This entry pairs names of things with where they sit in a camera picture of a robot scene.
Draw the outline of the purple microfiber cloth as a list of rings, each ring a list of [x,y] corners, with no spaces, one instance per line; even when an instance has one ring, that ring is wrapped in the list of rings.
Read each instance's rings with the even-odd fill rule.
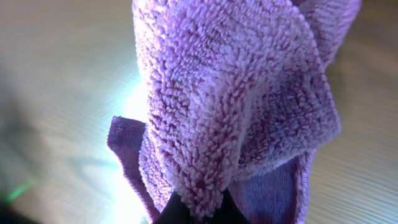
[[[114,117],[108,147],[158,219],[173,192],[214,223],[223,191],[249,223],[304,223],[308,176],[340,132],[325,71],[360,0],[132,3],[145,122]]]

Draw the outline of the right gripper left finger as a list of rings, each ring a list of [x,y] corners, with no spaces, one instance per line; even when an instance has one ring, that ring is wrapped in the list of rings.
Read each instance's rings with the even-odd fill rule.
[[[173,192],[165,208],[153,224],[193,224],[188,207],[181,201],[181,196]]]

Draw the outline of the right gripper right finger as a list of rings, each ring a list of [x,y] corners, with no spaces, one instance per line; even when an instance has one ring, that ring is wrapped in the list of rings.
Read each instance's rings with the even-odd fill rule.
[[[223,191],[223,201],[214,214],[214,224],[249,224],[247,218],[236,206],[228,189]]]

